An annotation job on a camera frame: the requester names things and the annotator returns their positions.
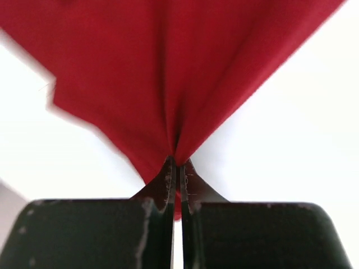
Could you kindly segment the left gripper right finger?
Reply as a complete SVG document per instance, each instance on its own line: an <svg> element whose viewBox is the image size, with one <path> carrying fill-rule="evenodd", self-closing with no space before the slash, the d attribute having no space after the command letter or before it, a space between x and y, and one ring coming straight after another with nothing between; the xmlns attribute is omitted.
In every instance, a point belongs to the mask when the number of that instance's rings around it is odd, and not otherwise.
<svg viewBox="0 0 359 269"><path fill-rule="evenodd" d="M230 202L188 161L179 168L184 268L350 268L318 205Z"/></svg>

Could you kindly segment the dark red t shirt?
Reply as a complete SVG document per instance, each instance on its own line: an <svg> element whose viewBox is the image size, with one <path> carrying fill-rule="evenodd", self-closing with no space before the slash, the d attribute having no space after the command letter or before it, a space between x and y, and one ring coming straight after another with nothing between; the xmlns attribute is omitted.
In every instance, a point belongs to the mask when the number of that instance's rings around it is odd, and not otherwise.
<svg viewBox="0 0 359 269"><path fill-rule="evenodd" d="M145 183L181 165L341 1L2 1L1 28Z"/></svg>

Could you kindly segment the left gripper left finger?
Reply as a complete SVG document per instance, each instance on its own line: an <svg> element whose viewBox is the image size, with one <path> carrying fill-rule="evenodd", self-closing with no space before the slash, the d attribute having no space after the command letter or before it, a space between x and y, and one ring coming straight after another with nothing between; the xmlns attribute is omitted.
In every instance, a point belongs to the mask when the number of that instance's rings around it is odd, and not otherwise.
<svg viewBox="0 0 359 269"><path fill-rule="evenodd" d="M2 268L172 268L176 164L129 199L35 200L18 215Z"/></svg>

